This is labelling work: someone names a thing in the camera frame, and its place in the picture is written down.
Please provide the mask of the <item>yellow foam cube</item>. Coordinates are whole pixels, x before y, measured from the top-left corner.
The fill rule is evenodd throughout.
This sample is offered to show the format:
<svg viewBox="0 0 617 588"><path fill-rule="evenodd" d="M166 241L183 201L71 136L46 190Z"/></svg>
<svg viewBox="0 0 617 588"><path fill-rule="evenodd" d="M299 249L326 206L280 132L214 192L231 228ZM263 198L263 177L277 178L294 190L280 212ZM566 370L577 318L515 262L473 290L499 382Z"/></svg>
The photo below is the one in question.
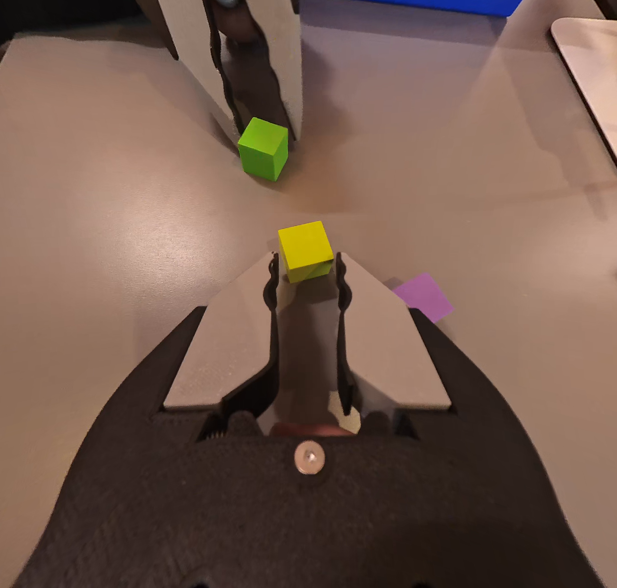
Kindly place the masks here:
<svg viewBox="0 0 617 588"><path fill-rule="evenodd" d="M321 221L280 229L278 239L289 283L328 275L335 256Z"/></svg>

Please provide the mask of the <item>purple foam cube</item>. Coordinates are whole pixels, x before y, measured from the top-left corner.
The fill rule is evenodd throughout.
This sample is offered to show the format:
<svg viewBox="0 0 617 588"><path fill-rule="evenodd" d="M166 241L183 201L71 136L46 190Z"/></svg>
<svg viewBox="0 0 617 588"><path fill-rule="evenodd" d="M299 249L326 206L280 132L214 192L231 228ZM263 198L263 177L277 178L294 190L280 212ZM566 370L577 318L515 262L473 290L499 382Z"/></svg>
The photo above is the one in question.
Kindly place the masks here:
<svg viewBox="0 0 617 588"><path fill-rule="evenodd" d="M408 308L418 309L432 323L454 311L454 306L429 273L422 273L392 289Z"/></svg>

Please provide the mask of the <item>green foam cube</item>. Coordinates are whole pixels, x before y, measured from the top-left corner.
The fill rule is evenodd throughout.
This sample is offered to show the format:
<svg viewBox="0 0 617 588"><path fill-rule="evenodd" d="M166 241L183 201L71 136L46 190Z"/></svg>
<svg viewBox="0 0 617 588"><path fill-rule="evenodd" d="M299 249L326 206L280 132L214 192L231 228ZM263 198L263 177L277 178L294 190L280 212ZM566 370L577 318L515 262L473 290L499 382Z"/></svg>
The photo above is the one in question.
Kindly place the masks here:
<svg viewBox="0 0 617 588"><path fill-rule="evenodd" d="M289 156L286 127L252 117L237 142L245 173L276 182Z"/></svg>

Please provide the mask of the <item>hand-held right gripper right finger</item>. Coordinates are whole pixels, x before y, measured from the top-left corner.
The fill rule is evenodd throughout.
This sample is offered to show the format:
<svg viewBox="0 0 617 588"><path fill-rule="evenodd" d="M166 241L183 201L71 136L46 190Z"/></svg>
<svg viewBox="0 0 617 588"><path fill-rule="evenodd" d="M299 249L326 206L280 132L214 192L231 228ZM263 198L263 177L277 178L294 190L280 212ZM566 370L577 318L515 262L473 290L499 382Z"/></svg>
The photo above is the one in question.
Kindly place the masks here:
<svg viewBox="0 0 617 588"><path fill-rule="evenodd" d="M328 410L352 433L381 412L391 421L405 410L448 411L452 401L410 309L385 285L338 252L336 391Z"/></svg>

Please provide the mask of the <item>white rounded mat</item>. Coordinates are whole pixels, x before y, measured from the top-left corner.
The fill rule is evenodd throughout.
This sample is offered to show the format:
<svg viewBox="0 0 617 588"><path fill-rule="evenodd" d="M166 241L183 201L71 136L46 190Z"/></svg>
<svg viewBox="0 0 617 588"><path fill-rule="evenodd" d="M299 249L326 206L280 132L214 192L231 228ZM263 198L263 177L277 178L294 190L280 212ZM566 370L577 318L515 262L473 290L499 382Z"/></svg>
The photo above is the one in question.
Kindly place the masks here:
<svg viewBox="0 0 617 588"><path fill-rule="evenodd" d="M564 17L550 33L616 162L616 21Z"/></svg>

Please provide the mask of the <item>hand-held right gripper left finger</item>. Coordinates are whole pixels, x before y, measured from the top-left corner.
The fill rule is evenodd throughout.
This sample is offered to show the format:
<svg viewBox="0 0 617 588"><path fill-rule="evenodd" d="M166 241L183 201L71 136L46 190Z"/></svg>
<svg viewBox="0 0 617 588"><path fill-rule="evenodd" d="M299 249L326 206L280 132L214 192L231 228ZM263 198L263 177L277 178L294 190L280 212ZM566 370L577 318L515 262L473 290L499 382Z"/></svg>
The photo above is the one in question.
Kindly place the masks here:
<svg viewBox="0 0 617 588"><path fill-rule="evenodd" d="M279 255L267 253L206 306L164 401L168 411L261 416L280 386Z"/></svg>

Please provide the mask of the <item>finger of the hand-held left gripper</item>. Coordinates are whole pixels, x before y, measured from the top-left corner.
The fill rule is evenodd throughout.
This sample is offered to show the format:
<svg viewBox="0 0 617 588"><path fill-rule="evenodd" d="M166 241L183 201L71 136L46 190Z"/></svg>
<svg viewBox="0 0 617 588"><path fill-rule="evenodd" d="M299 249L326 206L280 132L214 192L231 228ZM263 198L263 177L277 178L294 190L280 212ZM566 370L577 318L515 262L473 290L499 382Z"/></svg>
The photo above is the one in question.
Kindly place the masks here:
<svg viewBox="0 0 617 588"><path fill-rule="evenodd" d="M271 78L275 106L284 114L289 135L298 142L303 121L302 42L299 0L245 0L260 31Z"/></svg>
<svg viewBox="0 0 617 588"><path fill-rule="evenodd" d="M136 0L172 57L204 90L207 106L229 137L244 130L221 61L221 37L208 0Z"/></svg>

